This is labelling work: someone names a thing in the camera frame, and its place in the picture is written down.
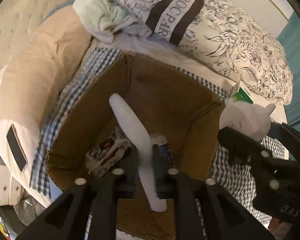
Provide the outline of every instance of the plush toy ear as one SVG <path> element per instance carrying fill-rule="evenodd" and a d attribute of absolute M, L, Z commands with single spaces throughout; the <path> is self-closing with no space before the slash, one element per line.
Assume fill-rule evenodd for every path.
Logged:
<path fill-rule="evenodd" d="M 272 114 L 274 110 L 275 110 L 275 104 L 269 104 L 265 107 L 265 111 L 269 116 Z"/>

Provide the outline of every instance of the pillowcase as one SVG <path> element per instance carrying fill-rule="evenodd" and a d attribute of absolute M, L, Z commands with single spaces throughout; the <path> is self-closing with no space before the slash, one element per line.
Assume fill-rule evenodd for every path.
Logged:
<path fill-rule="evenodd" d="M 39 134 L 90 41 L 72 6 L 49 17 L 8 63 L 0 88 L 0 115 Z"/>
<path fill-rule="evenodd" d="M 0 89 L 2 77 L 7 69 L 7 65 L 0 71 Z M 11 126 L 15 127 L 15 135 L 19 142 L 20 148 L 23 150 L 26 159 L 26 166 L 21 171 L 18 164 L 11 152 L 10 145 L 7 140 L 7 133 Z M 40 194 L 36 190 L 29 187 L 32 162 L 34 159 L 34 150 L 38 145 L 39 136 L 36 136 L 27 128 L 11 121 L 2 118 L 0 115 L 0 157 L 9 169 L 11 175 L 22 185 L 22 187 L 33 196 L 44 207 L 48 207 L 51 204 L 51 200 L 48 197 Z"/>

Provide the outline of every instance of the metal screw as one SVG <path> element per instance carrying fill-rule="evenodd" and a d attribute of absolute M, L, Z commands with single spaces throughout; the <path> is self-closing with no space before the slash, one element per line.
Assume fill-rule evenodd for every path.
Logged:
<path fill-rule="evenodd" d="M 124 174 L 124 169 L 113 169 L 112 174 L 114 175 L 122 175 Z"/>
<path fill-rule="evenodd" d="M 205 182 L 208 186 L 213 186 L 216 184 L 216 181 L 213 178 L 208 178 Z"/>
<path fill-rule="evenodd" d="M 172 169 L 168 169 L 168 173 L 170 175 L 177 175 L 179 173 L 178 169 L 172 168 Z"/>
<path fill-rule="evenodd" d="M 77 178 L 77 179 L 75 179 L 74 183 L 76 185 L 82 186 L 82 185 L 85 185 L 87 183 L 87 180 L 84 179 L 84 178 Z"/>
<path fill-rule="evenodd" d="M 277 181 L 276 179 L 272 179 L 270 182 L 269 182 L 269 186 L 270 188 L 274 189 L 274 190 L 277 190 L 280 186 L 280 183 L 279 181 Z"/>
<path fill-rule="evenodd" d="M 261 155 L 265 158 L 268 158 L 269 157 L 269 153 L 267 151 L 262 151 L 261 152 Z"/>

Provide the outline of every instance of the black rectangular tag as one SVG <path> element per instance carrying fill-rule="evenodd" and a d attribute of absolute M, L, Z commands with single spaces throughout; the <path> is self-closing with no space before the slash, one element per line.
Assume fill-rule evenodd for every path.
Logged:
<path fill-rule="evenodd" d="M 12 125 L 9 129 L 9 132 L 7 134 L 7 140 L 12 152 L 12 155 L 14 159 L 16 160 L 16 163 L 20 169 L 20 171 L 23 171 L 25 166 L 27 165 L 26 156 L 23 152 L 23 149 L 21 147 L 20 141 L 17 136 L 16 129 L 14 125 Z"/>

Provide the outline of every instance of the white curved handle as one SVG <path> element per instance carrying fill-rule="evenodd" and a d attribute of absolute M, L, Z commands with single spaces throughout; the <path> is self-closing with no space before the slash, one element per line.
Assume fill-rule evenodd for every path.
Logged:
<path fill-rule="evenodd" d="M 165 211 L 167 209 L 167 202 L 165 199 L 158 198 L 156 193 L 152 164 L 152 143 L 146 128 L 127 102 L 118 94 L 110 96 L 109 104 L 122 131 L 138 150 L 139 177 L 151 210 L 156 212 Z"/>

